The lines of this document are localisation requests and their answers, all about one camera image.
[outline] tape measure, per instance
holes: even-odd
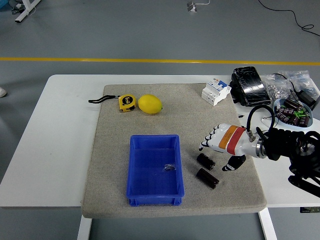
[[[131,94],[125,94],[119,98],[119,107],[122,112],[129,112],[136,108],[136,98]]]

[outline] power outlet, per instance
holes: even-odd
[[[17,5],[14,6],[14,9],[15,9],[15,10],[19,10],[19,9],[21,9],[22,7],[23,7],[23,5],[20,4],[20,3],[18,3]]]

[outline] orange stripe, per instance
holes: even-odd
[[[230,140],[230,138],[232,137],[232,135],[234,134],[234,132],[237,130],[237,126],[235,125],[231,125],[229,127],[229,129],[225,132],[223,138],[221,139],[220,143],[219,143],[219,148],[221,149],[226,149],[226,146]]]

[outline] white bowl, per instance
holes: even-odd
[[[273,103],[273,111],[274,111],[274,113],[276,113],[277,104],[280,103],[280,105],[284,105],[285,100],[286,99],[284,99],[284,98],[280,98],[280,99],[277,99],[277,100],[274,101],[274,103]],[[308,107],[306,104],[302,103],[302,105],[305,107],[306,111],[309,113],[309,116],[310,116],[310,119],[309,119],[309,122],[307,124],[307,127],[290,125],[290,124],[287,124],[287,123],[284,123],[284,122],[280,121],[280,119],[278,119],[277,117],[275,117],[274,125],[275,126],[276,125],[285,126],[287,128],[298,130],[298,131],[303,131],[303,130],[309,128],[314,122],[313,121],[313,116],[312,116],[312,111],[311,111],[310,107]]]

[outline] blue tray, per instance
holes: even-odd
[[[132,135],[126,196],[133,207],[171,204],[185,195],[178,135]]]

